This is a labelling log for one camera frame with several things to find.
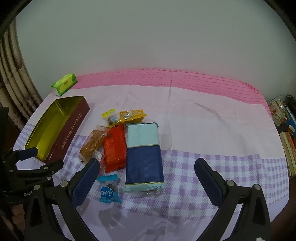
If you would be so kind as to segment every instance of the plaid tablecloth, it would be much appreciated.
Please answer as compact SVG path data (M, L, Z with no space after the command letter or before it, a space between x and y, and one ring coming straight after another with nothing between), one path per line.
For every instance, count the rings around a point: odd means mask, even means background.
M34 125L26 124L14 149L24 149L33 128ZM64 159L63 169L53 175L56 185L63 180L70 180L75 172L83 168L77 154L85 139L86 136L76 135L74 137ZM285 158L261 159L258 154L212 156L177 150L162 150L166 188L161 193L150 197L143 197L140 194L122 194L121 204L110 205L133 213L168 219L212 218L218 208L210 204L209 198L194 173L194 162L199 157L203 157L213 170L218 171L224 179L231 179L238 185L248 187L255 183L260 184L268 206L289 194ZM31 158L31 161L37 167L42 165L35 158ZM117 173L121 179L119 189L124 188L125 169ZM93 184L88 198L99 200L98 181ZM238 213L239 209L240 206L237 206L235 213Z

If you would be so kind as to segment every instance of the curtain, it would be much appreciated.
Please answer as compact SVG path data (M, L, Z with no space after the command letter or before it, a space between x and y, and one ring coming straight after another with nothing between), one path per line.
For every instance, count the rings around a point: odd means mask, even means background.
M15 20L0 40L0 105L9 107L9 118L21 131L41 103L24 65Z

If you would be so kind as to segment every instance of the metal screw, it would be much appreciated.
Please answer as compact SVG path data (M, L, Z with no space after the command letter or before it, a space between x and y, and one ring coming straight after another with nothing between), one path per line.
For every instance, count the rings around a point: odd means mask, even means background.
M38 184L34 186L35 191L37 191L39 188L40 188L40 185L38 185Z
M260 187L259 184L255 184L255 185L254 185L254 188L257 189L257 190L260 190L260 189L261 189L261 187Z
M68 182L67 181L62 181L61 183L60 183L60 186L61 187L65 187L65 186L67 186L68 185Z
M233 186L234 185L234 181L232 181L232 180L227 180L226 181L226 184L228 185L228 186Z

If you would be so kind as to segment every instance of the red snack wrapper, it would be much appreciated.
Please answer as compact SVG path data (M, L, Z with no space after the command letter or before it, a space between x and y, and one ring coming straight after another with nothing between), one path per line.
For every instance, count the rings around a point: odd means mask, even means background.
M105 172L112 172L126 165L126 138L124 125L112 127L103 141Z

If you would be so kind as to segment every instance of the table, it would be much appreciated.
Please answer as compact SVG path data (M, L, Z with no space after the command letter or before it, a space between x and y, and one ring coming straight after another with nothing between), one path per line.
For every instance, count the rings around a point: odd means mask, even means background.
M269 108L254 87L231 79L199 73L140 69L102 72L78 77L62 97L83 95L90 111L74 137L64 168L53 175L55 185L82 169L77 158L84 140L101 114L111 108L144 109L145 122L159 125L166 188L158 196L122 194L122 204L103 204L95 181L77 210L99 240L196 240L217 211L194 174L194 161L209 165L238 185L259 183L273 220L289 199L284 151ZM14 150L23 149L32 129L59 97L49 94L21 132ZM19 169L42 165L35 158ZM118 171L121 187L125 171ZM238 205L223 238L234 227ZM58 208L57 218L69 233Z

